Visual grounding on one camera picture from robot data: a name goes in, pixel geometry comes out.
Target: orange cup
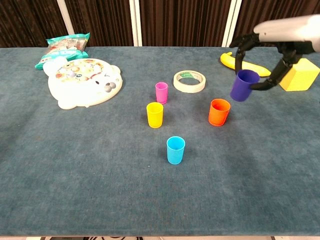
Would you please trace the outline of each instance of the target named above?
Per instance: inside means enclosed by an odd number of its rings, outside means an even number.
[[[217,98],[213,99],[210,104],[209,123],[219,127],[225,124],[231,105],[227,100]]]

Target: purple cup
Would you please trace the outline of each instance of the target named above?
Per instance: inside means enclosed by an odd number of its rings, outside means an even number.
[[[258,73],[252,70],[240,70],[236,74],[230,96],[233,100],[243,102],[252,92],[251,84],[259,82],[260,77]]]
[[[161,104],[166,104],[168,99],[168,84],[165,82],[158,82],[155,85],[156,101]]]

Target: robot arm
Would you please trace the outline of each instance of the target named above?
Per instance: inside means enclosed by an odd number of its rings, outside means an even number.
[[[254,27],[253,33],[237,37],[230,47],[238,47],[235,73],[242,69],[246,51],[262,43],[274,44],[282,59],[264,82],[254,83],[253,90],[268,90],[276,86],[303,54],[320,53],[320,14],[265,21]]]

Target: roll of tape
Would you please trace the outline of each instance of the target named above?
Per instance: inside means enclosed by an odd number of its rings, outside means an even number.
[[[188,85],[180,82],[183,78],[193,78],[199,81],[196,85]],[[173,86],[183,92],[183,93],[189,93],[194,94],[202,91],[205,88],[206,85],[206,77],[197,71],[192,70],[183,70],[177,72],[173,77]]]

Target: plastic cup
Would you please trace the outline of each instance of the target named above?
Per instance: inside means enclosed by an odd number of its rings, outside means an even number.
[[[258,73],[252,70],[240,70],[235,76],[230,96],[233,100],[243,102],[251,94],[250,85],[259,82]]]
[[[155,85],[156,101],[161,104],[166,104],[168,100],[168,84],[165,82],[158,82]]]
[[[166,141],[166,152],[169,163],[177,165],[184,156],[186,142],[180,136],[172,136]]]
[[[210,104],[208,121],[211,125],[220,127],[225,124],[231,105],[227,100],[217,98]]]
[[[151,128],[160,128],[164,117],[164,106],[159,102],[151,102],[146,106],[148,124]]]

